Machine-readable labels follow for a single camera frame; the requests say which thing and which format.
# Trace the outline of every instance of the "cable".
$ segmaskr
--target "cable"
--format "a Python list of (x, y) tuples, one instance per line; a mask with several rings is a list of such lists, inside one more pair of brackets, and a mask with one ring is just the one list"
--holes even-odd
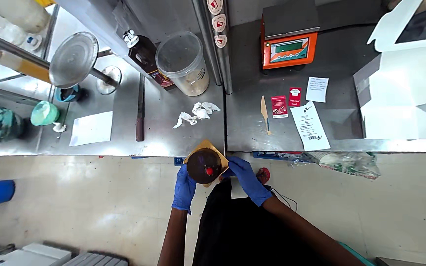
[(289, 199), (289, 200), (291, 200), (291, 201), (293, 201), (293, 202), (295, 202), (295, 206), (296, 206), (296, 208), (295, 208), (295, 212), (297, 212), (297, 210), (299, 209), (299, 203), (297, 203), (296, 201), (294, 201), (293, 199), (291, 199), (291, 198), (289, 198), (289, 197), (286, 197), (286, 196), (284, 196), (284, 195), (282, 195), (282, 194), (280, 194), (278, 191), (277, 191), (277, 189), (275, 189), (275, 188), (271, 188), (271, 190), (274, 190), (277, 194), (279, 194), (279, 196), (287, 203), (287, 205), (289, 206), (289, 208), (290, 209), (292, 209), (292, 207), (290, 206), (290, 203), (285, 199), (285, 198), (287, 198), (287, 199)]
[(347, 28), (368, 27), (368, 26), (375, 26), (375, 25), (377, 25), (377, 23), (360, 23), (360, 24), (345, 25), (345, 26), (340, 26), (335, 28), (324, 29), (322, 31), (319, 31), (318, 34), (341, 30), (341, 29), (347, 29)]

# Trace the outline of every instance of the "red cherry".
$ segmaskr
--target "red cherry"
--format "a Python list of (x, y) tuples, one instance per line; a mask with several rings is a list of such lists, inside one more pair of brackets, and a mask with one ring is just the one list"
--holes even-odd
[(211, 167), (208, 167), (206, 169), (206, 174), (209, 175), (209, 176), (211, 176), (213, 174), (213, 169)]

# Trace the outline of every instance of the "digital weighing scale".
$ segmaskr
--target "digital weighing scale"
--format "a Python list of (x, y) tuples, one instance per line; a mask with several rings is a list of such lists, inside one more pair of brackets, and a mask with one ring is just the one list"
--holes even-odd
[(314, 0), (291, 0), (262, 10), (262, 69), (310, 64), (320, 30)]

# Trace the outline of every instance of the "person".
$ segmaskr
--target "person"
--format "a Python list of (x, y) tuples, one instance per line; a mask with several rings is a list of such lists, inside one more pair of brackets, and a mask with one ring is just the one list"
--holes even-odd
[[(200, 219), (193, 265), (364, 265), (338, 242), (282, 203), (249, 162), (228, 157)], [(236, 176), (247, 198), (231, 199)], [(174, 201), (159, 266), (184, 265), (187, 214), (196, 182), (186, 165), (177, 174)]]

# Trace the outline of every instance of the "crumpled tissue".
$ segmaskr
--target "crumpled tissue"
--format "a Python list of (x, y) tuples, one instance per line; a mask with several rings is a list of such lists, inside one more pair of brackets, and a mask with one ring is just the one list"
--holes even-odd
[(181, 126), (182, 125), (182, 119), (189, 122), (191, 125), (194, 125), (198, 122), (196, 120), (196, 116), (192, 117), (191, 115), (189, 115), (185, 112), (181, 112), (180, 115), (178, 116), (177, 124), (172, 128), (178, 128), (179, 126)]
[(210, 119), (211, 114), (213, 114), (213, 111), (221, 111), (218, 106), (212, 103), (204, 102), (204, 103), (196, 103), (193, 105), (192, 113), (196, 115), (198, 119)]
[(62, 133), (62, 132), (64, 132), (65, 130), (67, 130), (67, 125), (65, 124), (65, 125), (63, 125), (62, 126), (62, 124), (61, 123), (57, 123), (57, 122), (53, 122), (53, 124), (55, 125), (53, 128), (52, 128), (52, 130), (53, 131), (55, 131), (55, 132), (57, 132), (57, 133)]
[(178, 120), (177, 120), (177, 124), (172, 127), (172, 128), (178, 128), (179, 126), (182, 125), (182, 119), (185, 121), (188, 121), (191, 125), (194, 125), (197, 123), (197, 118), (198, 119), (210, 119), (211, 114), (213, 114), (213, 111), (221, 111), (221, 109), (216, 106), (215, 104), (209, 103), (209, 102), (204, 102), (204, 103), (196, 103), (195, 105), (193, 105), (193, 109), (192, 109), (192, 113), (195, 115), (194, 117), (192, 117), (191, 115), (185, 113), (185, 112), (181, 112)]

